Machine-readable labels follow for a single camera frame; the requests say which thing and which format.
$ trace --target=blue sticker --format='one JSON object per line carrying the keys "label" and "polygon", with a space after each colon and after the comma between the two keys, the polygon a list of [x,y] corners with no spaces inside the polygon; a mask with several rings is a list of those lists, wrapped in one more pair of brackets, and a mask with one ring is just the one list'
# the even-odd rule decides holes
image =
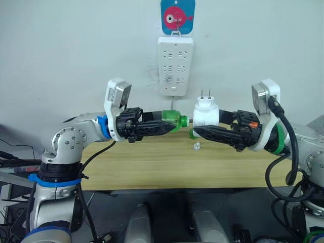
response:
{"label": "blue sticker", "polygon": [[189,34],[193,27],[195,0],[161,0],[161,21],[164,34],[179,28],[181,34]]}

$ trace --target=wooden table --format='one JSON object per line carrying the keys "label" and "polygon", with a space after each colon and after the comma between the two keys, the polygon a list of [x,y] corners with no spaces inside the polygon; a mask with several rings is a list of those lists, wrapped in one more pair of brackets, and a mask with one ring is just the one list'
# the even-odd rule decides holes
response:
{"label": "wooden table", "polygon": [[[85,149],[83,162],[112,142]],[[193,145],[200,142],[201,149]],[[188,130],[145,137],[136,143],[117,142],[85,169],[84,190],[264,187],[265,170],[277,156],[207,141],[189,139]],[[286,186],[291,161],[284,160],[271,173],[274,186]]]}

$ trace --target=gray floor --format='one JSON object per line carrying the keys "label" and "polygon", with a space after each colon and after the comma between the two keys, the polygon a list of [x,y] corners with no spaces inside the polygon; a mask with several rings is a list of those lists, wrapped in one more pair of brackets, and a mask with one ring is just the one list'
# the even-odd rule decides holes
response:
{"label": "gray floor", "polygon": [[[86,201],[92,192],[85,192]],[[128,220],[137,204],[147,202],[153,212],[152,232],[154,243],[194,241],[188,230],[186,204],[191,200],[204,203],[223,225],[233,240],[233,229],[248,229],[252,239],[261,235],[289,237],[274,219],[270,205],[274,197],[265,188],[226,193],[150,193],[124,194],[110,197],[96,192],[89,206],[99,235],[111,233],[113,242],[122,243]],[[73,242],[89,242],[91,231],[87,220]]]}

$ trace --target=green plastic bottle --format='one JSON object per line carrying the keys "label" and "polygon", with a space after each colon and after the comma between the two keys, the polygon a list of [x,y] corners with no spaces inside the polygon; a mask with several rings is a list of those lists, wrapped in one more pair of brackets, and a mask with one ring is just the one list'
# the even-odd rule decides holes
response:
{"label": "green plastic bottle", "polygon": [[163,110],[162,121],[176,125],[171,133],[175,133],[180,128],[186,128],[189,126],[189,118],[186,115],[181,115],[177,110]]}

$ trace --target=white wall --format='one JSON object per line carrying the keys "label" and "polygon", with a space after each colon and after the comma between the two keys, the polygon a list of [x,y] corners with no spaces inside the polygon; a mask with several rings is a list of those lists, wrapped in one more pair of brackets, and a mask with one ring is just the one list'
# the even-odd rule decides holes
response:
{"label": "white wall", "polygon": [[[129,106],[169,109],[158,93],[162,34],[159,0],[0,1],[0,124],[34,139],[48,122],[102,111],[116,76],[133,85]],[[196,0],[192,37],[182,113],[209,88],[221,109],[253,111],[251,84],[269,77],[292,122],[324,112],[322,0]]]}

